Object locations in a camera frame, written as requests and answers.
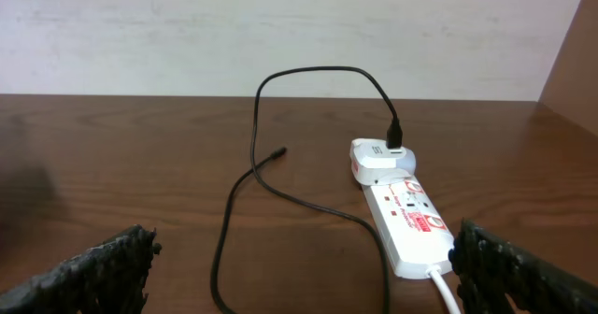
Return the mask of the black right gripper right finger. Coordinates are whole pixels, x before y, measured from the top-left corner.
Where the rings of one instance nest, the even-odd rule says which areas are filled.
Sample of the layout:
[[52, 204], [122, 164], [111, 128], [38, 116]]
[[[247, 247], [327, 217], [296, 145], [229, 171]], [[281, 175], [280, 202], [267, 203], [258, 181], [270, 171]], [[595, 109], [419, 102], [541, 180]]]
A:
[[472, 221], [448, 253], [466, 313], [597, 314], [597, 287]]

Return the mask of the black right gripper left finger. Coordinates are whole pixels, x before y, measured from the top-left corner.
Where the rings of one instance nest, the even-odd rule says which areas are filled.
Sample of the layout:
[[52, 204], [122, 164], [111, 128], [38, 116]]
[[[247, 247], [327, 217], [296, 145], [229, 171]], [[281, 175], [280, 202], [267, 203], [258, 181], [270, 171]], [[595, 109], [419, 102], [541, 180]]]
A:
[[1, 311], [140, 313], [152, 260], [162, 249], [156, 236], [156, 230], [133, 225], [1, 293]]

